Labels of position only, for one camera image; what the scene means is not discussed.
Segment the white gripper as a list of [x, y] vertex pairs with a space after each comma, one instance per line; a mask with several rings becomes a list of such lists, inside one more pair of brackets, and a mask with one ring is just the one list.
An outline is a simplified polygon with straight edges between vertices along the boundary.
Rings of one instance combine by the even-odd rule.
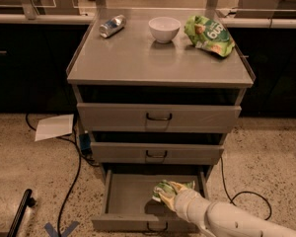
[[176, 197], [160, 195], [160, 200], [177, 216], [196, 226], [205, 225], [205, 213], [210, 206], [210, 201], [200, 193], [187, 189], [185, 184], [170, 182], [171, 194]]

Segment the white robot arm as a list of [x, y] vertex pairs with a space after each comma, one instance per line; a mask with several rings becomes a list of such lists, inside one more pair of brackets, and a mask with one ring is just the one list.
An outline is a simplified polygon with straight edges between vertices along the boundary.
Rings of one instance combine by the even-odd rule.
[[206, 237], [296, 237], [296, 230], [253, 216], [230, 203], [210, 201], [194, 187], [195, 182], [164, 180], [154, 188], [153, 200], [164, 203]]

